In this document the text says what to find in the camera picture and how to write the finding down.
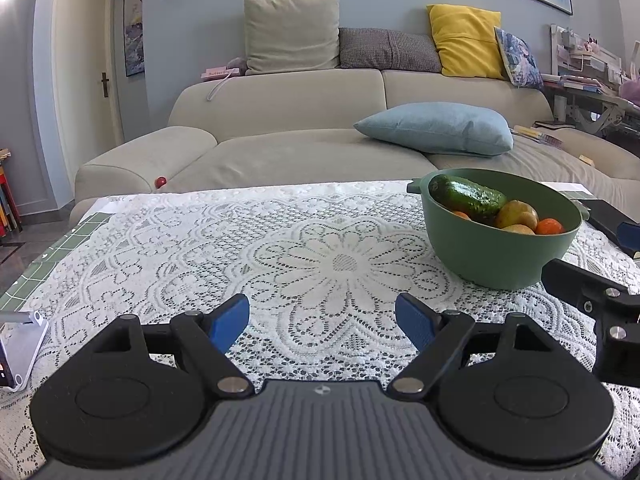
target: logo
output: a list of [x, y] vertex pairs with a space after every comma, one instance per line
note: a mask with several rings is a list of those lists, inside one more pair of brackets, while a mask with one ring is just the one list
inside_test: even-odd
[[315, 387], [314, 391], [318, 395], [325, 396], [325, 395], [329, 395], [331, 393], [331, 388], [329, 388], [328, 386], [323, 384], [322, 386]]

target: floor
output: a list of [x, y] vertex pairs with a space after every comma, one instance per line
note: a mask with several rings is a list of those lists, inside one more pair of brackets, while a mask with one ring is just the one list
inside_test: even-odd
[[[53, 242], [69, 230], [68, 221], [25, 225], [18, 234], [0, 239], [0, 296]], [[20, 246], [8, 244], [21, 243]]]

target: sofa cushion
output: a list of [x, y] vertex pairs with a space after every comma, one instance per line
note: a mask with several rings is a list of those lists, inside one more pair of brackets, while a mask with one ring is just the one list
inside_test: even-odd
[[575, 128], [536, 127], [556, 139], [562, 140], [562, 150], [574, 157], [588, 156], [596, 169], [613, 178], [640, 180], [640, 158], [624, 148]]
[[244, 0], [247, 75], [339, 65], [340, 0]]
[[529, 45], [499, 27], [495, 27], [495, 37], [498, 40], [504, 69], [511, 83], [518, 88], [542, 90], [544, 88], [542, 74]]
[[404, 180], [431, 171], [436, 168], [421, 153], [353, 129], [300, 130], [222, 142], [161, 191]]
[[449, 101], [491, 108], [512, 128], [531, 126], [535, 121], [551, 121], [553, 114], [542, 92], [516, 88], [507, 81], [445, 77], [425, 72], [385, 70], [386, 106], [430, 101]]
[[203, 130], [186, 126], [163, 128], [113, 148], [80, 166], [76, 203], [86, 198], [153, 193], [159, 176], [167, 180], [217, 145]]
[[505, 171], [538, 182], [579, 182], [596, 197], [606, 200], [640, 221], [640, 182], [619, 180], [595, 170], [574, 156], [524, 137], [513, 137], [513, 149], [492, 158], [461, 155], [428, 155], [439, 169], [485, 168]]
[[460, 103], [409, 103], [353, 125], [372, 139], [425, 153], [500, 155], [513, 147], [507, 121], [498, 112]]
[[494, 29], [500, 27], [500, 12], [448, 4], [427, 10], [442, 75], [504, 79]]
[[378, 70], [314, 70], [228, 79], [207, 102], [219, 81], [184, 90], [169, 124], [207, 130], [219, 142], [234, 137], [351, 128], [386, 110], [385, 86]]
[[442, 64], [426, 34], [386, 28], [340, 28], [340, 68], [440, 73]]
[[92, 208], [97, 200], [100, 200], [100, 197], [87, 198], [76, 203], [69, 215], [69, 229], [76, 227], [80, 223], [84, 214]]

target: white door frame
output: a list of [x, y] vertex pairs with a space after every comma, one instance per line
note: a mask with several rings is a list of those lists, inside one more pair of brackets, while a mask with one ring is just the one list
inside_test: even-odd
[[[56, 66], [56, 25], [58, 20], [58, 0], [53, 0], [53, 17], [51, 23], [51, 67], [52, 67], [52, 79], [53, 79], [53, 101], [56, 109], [56, 123], [58, 124], [58, 132], [62, 135], [63, 129], [60, 123], [60, 109], [58, 107], [58, 69]], [[106, 0], [104, 8], [104, 39], [105, 39], [105, 51], [107, 53], [106, 71], [109, 83], [111, 83], [109, 92], [109, 104], [111, 109], [111, 123], [113, 125], [114, 140], [116, 146], [124, 143], [124, 134], [122, 133], [122, 122], [120, 120], [120, 104], [118, 102], [118, 87], [116, 84], [115, 70], [113, 66], [114, 52], [113, 52], [113, 0]]]

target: orange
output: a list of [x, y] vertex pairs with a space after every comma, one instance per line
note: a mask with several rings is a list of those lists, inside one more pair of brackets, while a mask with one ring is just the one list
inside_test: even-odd
[[545, 218], [538, 222], [536, 227], [537, 235], [559, 235], [560, 233], [564, 233], [564, 228], [555, 218]]
[[453, 214], [455, 216], [459, 216], [460, 218], [464, 218], [465, 220], [471, 220], [471, 218], [469, 218], [469, 215], [466, 213], [463, 213], [462, 211], [453, 211]]

